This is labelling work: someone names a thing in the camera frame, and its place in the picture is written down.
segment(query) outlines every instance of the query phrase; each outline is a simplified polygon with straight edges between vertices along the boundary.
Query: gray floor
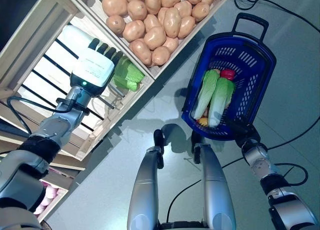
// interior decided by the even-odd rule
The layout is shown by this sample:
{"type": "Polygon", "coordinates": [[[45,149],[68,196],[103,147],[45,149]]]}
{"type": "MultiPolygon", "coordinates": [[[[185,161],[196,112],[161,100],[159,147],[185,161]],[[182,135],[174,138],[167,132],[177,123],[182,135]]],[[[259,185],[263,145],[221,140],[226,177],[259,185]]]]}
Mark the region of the gray floor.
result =
{"type": "MultiPolygon", "coordinates": [[[[319,27],[319,0],[274,1],[319,27]]],[[[181,119],[186,87],[205,39],[211,34],[230,31],[238,12],[233,1],[228,0],[143,99],[112,129],[94,152],[88,169],[77,179],[79,186],[48,219],[52,229],[126,229],[136,173],[146,149],[153,145],[153,131],[163,126],[169,143],[165,147],[165,167],[158,171],[159,220],[166,220],[173,197],[201,177],[200,170],[190,159],[191,129],[181,119]]],[[[269,21],[264,42],[277,58],[276,68],[254,121],[262,141],[270,147],[301,133],[319,116],[320,38],[303,21],[266,3],[259,3],[248,12],[269,21]]],[[[251,24],[243,25],[241,29],[250,34],[259,32],[251,24]]],[[[295,189],[318,218],[319,135],[317,124],[304,137],[269,152],[274,163],[296,163],[308,170],[308,182],[295,189]]],[[[222,165],[241,156],[234,141],[208,142],[222,165]]],[[[237,162],[225,168],[224,172],[232,195],[237,229],[273,229],[267,199],[246,163],[237,162]]],[[[287,176],[290,182],[299,182],[302,178],[303,174],[298,169],[287,176]]],[[[200,184],[184,192],[171,209],[170,221],[200,221],[202,199],[200,184]]]]}

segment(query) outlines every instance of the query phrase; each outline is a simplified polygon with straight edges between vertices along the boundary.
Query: wooden slat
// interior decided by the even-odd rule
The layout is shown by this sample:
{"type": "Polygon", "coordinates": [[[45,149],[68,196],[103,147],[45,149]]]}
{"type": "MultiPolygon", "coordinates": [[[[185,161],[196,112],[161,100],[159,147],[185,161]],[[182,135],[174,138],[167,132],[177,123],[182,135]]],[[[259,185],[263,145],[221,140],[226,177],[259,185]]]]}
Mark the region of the wooden slat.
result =
{"type": "Polygon", "coordinates": [[[21,145],[27,138],[23,136],[18,136],[5,131],[0,131],[0,141],[10,142],[14,144],[21,145]]]}
{"type": "Polygon", "coordinates": [[[70,14],[75,14],[78,11],[78,9],[70,2],[70,0],[55,0],[55,2],[70,14]]]}
{"type": "Polygon", "coordinates": [[[86,169],[90,157],[91,155],[89,154],[82,161],[79,161],[74,157],[63,156],[58,154],[54,158],[50,166],[83,171],[86,169]]]}
{"type": "Polygon", "coordinates": [[[7,97],[12,96],[13,94],[14,94],[14,91],[7,87],[0,88],[0,100],[6,99],[7,97]]]}
{"type": "Polygon", "coordinates": [[[0,155],[2,155],[4,152],[16,150],[18,146],[19,145],[16,143],[0,140],[0,155]]]}
{"type": "Polygon", "coordinates": [[[69,169],[69,168],[64,168],[64,167],[58,167],[58,166],[50,166],[49,168],[52,171],[56,171],[59,174],[65,175],[69,178],[73,178],[75,179],[78,174],[79,174],[79,170],[74,170],[74,169],[69,169]]]}
{"type": "MultiPolygon", "coordinates": [[[[2,78],[55,4],[53,0],[38,0],[0,52],[0,87],[6,87],[9,84],[7,81],[3,82],[2,78]]],[[[11,70],[9,74],[15,75],[16,72],[11,70]]]]}
{"type": "Polygon", "coordinates": [[[63,190],[68,190],[73,182],[72,178],[65,177],[53,171],[49,171],[49,173],[41,180],[48,184],[55,185],[63,190]]]}

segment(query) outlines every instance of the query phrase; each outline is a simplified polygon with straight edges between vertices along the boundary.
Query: green vegetable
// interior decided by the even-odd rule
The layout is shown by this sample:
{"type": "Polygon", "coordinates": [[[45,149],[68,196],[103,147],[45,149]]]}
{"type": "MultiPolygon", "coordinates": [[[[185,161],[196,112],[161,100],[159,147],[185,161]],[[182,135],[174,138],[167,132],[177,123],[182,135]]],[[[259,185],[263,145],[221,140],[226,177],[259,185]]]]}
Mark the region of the green vegetable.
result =
{"type": "Polygon", "coordinates": [[[192,112],[192,117],[194,119],[200,119],[204,114],[216,88],[218,78],[219,73],[216,70],[212,69],[206,71],[203,78],[202,87],[195,104],[194,111],[192,112]]]}
{"type": "Polygon", "coordinates": [[[234,90],[235,85],[232,81],[224,77],[217,80],[209,107],[208,126],[210,128],[219,125],[226,105],[231,102],[234,90]]]}
{"type": "Polygon", "coordinates": [[[124,80],[140,83],[145,75],[129,60],[123,56],[115,66],[114,75],[124,80]]]}
{"type": "Polygon", "coordinates": [[[136,92],[138,89],[138,84],[136,82],[127,81],[117,75],[113,76],[113,81],[114,81],[115,85],[117,85],[120,88],[130,89],[134,92],[136,92]]]}

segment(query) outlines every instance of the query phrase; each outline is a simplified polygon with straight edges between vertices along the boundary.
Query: black cable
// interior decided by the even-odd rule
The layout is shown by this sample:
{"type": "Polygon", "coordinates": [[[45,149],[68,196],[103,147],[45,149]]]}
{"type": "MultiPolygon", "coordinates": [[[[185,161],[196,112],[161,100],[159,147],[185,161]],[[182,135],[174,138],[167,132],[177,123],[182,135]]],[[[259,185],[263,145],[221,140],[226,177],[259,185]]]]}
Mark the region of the black cable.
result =
{"type": "Polygon", "coordinates": [[[233,0],[235,6],[236,6],[238,9],[244,10],[244,11],[245,11],[245,10],[252,9],[252,8],[256,5],[256,3],[257,3],[258,1],[268,2],[268,3],[270,3],[270,4],[273,4],[273,5],[277,6],[277,7],[280,8],[280,9],[282,9],[282,10],[285,11],[286,13],[291,14],[291,15],[293,15],[293,16],[301,19],[301,20],[303,20],[304,22],[306,22],[307,24],[309,24],[312,28],[314,28],[317,32],[320,33],[320,29],[317,28],[317,27],[316,27],[313,23],[311,23],[309,20],[307,20],[307,19],[304,18],[303,16],[301,16],[301,15],[299,15],[299,14],[293,12],[293,11],[290,11],[289,9],[287,9],[287,8],[279,5],[278,3],[274,2],[274,1],[271,1],[271,0],[247,0],[247,1],[250,2],[250,3],[253,3],[253,4],[252,4],[250,7],[240,7],[239,4],[238,4],[238,2],[237,2],[237,0],[233,0]]]}
{"type": "Polygon", "coordinates": [[[293,166],[293,167],[297,167],[297,168],[301,169],[304,172],[304,179],[298,183],[289,183],[290,186],[301,186],[301,185],[305,184],[309,178],[308,171],[303,166],[300,166],[298,164],[290,163],[290,162],[281,162],[281,163],[276,163],[275,165],[276,166],[293,166]]]}
{"type": "MultiPolygon", "coordinates": [[[[243,158],[243,157],[240,157],[240,158],[238,158],[238,159],[236,159],[236,160],[234,160],[234,161],[232,161],[232,162],[229,162],[229,163],[227,163],[226,165],[222,166],[222,169],[225,168],[225,167],[228,167],[229,165],[234,164],[234,163],[236,163],[236,162],[238,162],[238,161],[240,161],[240,160],[242,160],[242,159],[244,159],[244,158],[243,158]]],[[[170,215],[171,207],[172,207],[172,205],[174,204],[174,202],[175,202],[175,200],[177,199],[177,197],[179,197],[185,190],[188,190],[189,188],[191,188],[192,186],[194,186],[194,185],[196,185],[197,183],[200,183],[200,182],[201,182],[201,179],[198,180],[198,181],[196,181],[196,182],[194,182],[194,183],[192,183],[191,185],[187,186],[186,188],[184,188],[181,192],[179,192],[179,193],[174,197],[174,199],[173,199],[173,200],[171,201],[171,203],[170,203],[168,212],[167,212],[167,214],[166,214],[166,222],[167,222],[167,223],[169,222],[169,215],[170,215]]]]}
{"type": "Polygon", "coordinates": [[[192,183],[191,185],[187,186],[186,188],[184,188],[181,192],[179,192],[175,197],[174,199],[172,200],[172,202],[170,203],[170,206],[169,206],[169,209],[168,209],[168,212],[166,214],[166,222],[168,223],[169,222],[169,215],[170,215],[170,210],[171,210],[171,207],[172,205],[174,204],[175,200],[177,199],[177,197],[180,196],[180,194],[182,194],[185,190],[191,188],[192,186],[196,185],[197,183],[200,183],[201,182],[201,179],[192,183]]]}
{"type": "Polygon", "coordinates": [[[29,126],[27,125],[27,123],[24,121],[24,119],[19,115],[19,113],[16,111],[16,109],[12,106],[11,101],[12,100],[17,100],[17,101],[23,101],[26,102],[28,104],[32,104],[35,105],[39,108],[45,109],[47,111],[53,112],[53,113],[59,113],[59,114],[65,114],[71,111],[71,109],[74,106],[74,100],[71,100],[71,104],[68,106],[68,108],[66,110],[56,110],[47,106],[44,106],[42,104],[39,104],[35,101],[31,101],[29,99],[23,98],[23,97],[19,97],[19,96],[10,96],[7,98],[6,100],[6,104],[7,106],[10,108],[10,110],[13,112],[13,114],[16,116],[16,118],[20,121],[20,123],[24,126],[24,128],[27,130],[27,132],[29,133],[29,135],[32,134],[31,129],[29,128],[29,126]]]}
{"type": "Polygon", "coordinates": [[[288,175],[288,173],[290,173],[291,170],[294,169],[294,167],[295,166],[290,167],[290,169],[288,171],[286,171],[286,173],[283,175],[283,177],[285,178],[288,175]]]}
{"type": "Polygon", "coordinates": [[[305,135],[307,132],[309,132],[309,131],[317,124],[317,122],[318,122],[319,120],[320,120],[320,116],[317,118],[317,120],[315,120],[315,122],[314,122],[310,127],[308,127],[307,130],[305,130],[304,132],[302,132],[302,133],[299,134],[298,136],[292,138],[292,139],[289,140],[289,141],[286,141],[286,142],[284,142],[284,143],[281,143],[281,144],[279,144],[279,145],[275,145],[275,146],[269,147],[267,150],[275,149],[275,148],[281,147],[281,146],[283,146],[283,145],[289,144],[289,143],[297,140],[298,138],[302,137],[302,136],[305,135]]]}

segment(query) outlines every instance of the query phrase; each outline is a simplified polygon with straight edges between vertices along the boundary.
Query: wooden crate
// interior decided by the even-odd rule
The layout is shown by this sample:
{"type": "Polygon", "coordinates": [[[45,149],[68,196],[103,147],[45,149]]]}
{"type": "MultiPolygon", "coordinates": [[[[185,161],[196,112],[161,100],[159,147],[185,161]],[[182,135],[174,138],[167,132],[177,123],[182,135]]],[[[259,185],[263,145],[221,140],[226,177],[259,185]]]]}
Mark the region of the wooden crate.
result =
{"type": "MultiPolygon", "coordinates": [[[[159,66],[153,66],[153,67],[146,67],[135,55],[133,52],[131,52],[128,48],[129,43],[123,38],[123,37],[118,37],[116,36],[107,26],[106,26],[106,20],[108,16],[104,13],[102,9],[102,3],[101,0],[88,0],[82,1],[82,0],[76,0],[77,1],[77,6],[80,8],[86,9],[89,7],[90,9],[88,10],[92,16],[94,16],[97,21],[103,25],[104,30],[109,33],[117,42],[122,45],[124,48],[127,48],[128,51],[130,52],[131,56],[136,59],[136,61],[139,63],[140,67],[144,69],[146,72],[149,72],[151,76],[156,79],[159,77],[159,75],[168,67],[168,65],[172,62],[172,60],[181,52],[181,50],[188,44],[188,42],[199,32],[199,30],[208,22],[210,18],[213,17],[215,12],[225,3],[227,0],[214,0],[213,4],[210,6],[210,12],[206,18],[204,18],[201,22],[199,22],[193,31],[183,40],[179,40],[179,46],[178,48],[171,54],[170,59],[167,63],[162,65],[161,67],[159,66]]],[[[125,22],[128,23],[131,21],[131,18],[128,16],[125,19],[125,22]]]]}
{"type": "MultiPolygon", "coordinates": [[[[76,0],[38,0],[0,52],[0,118],[24,130],[21,123],[6,106],[7,97],[20,95],[53,108],[54,106],[50,104],[53,104],[56,98],[65,96],[61,91],[53,89],[52,85],[39,78],[39,72],[63,92],[68,92],[69,78],[67,75],[62,77],[62,73],[58,74],[57,68],[61,67],[66,74],[70,73],[72,70],[70,62],[72,61],[68,62],[70,58],[66,55],[69,53],[64,49],[64,51],[59,50],[55,40],[69,22],[109,46],[115,47],[117,51],[122,51],[145,75],[138,91],[119,88],[123,91],[124,97],[107,87],[101,96],[112,103],[114,109],[97,98],[90,102],[89,108],[94,109],[92,112],[99,115],[100,118],[97,119],[94,114],[85,117],[82,121],[83,125],[72,133],[69,143],[61,151],[64,155],[83,160],[154,80],[146,69],[132,57],[129,50],[106,31],[105,24],[96,20],[87,6],[82,7],[76,0]],[[84,127],[87,125],[91,125],[92,130],[84,127]]],[[[44,118],[51,115],[42,108],[23,102],[12,103],[32,131],[37,129],[44,118]]]]}
{"type": "Polygon", "coordinates": [[[41,179],[42,182],[45,182],[50,185],[55,185],[59,187],[57,196],[53,201],[45,208],[45,210],[37,217],[38,221],[41,223],[42,220],[54,209],[54,207],[64,198],[68,193],[70,186],[73,182],[73,178],[66,177],[54,171],[49,171],[49,174],[41,179]]]}

